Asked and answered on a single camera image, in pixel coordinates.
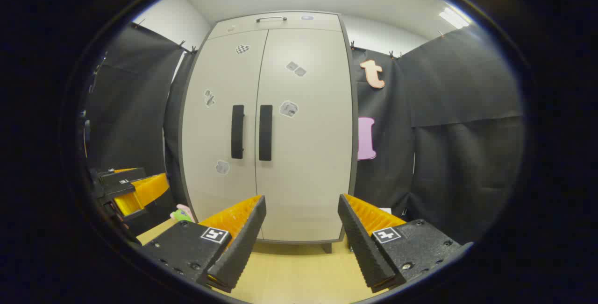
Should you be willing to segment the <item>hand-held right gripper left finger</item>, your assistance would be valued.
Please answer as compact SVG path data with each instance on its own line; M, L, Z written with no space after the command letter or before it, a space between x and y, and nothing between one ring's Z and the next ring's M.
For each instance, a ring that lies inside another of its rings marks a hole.
M256 195L199 223L182 219L140 251L180 279L230 293L245 270L265 217L265 197Z

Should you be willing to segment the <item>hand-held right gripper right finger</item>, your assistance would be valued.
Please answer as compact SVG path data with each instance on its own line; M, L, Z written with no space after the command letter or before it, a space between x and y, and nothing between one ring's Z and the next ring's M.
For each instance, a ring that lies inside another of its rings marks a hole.
M420 281L471 247L471 243L459 244L425 219L406 222L348 194L339 197L337 211L373 293Z

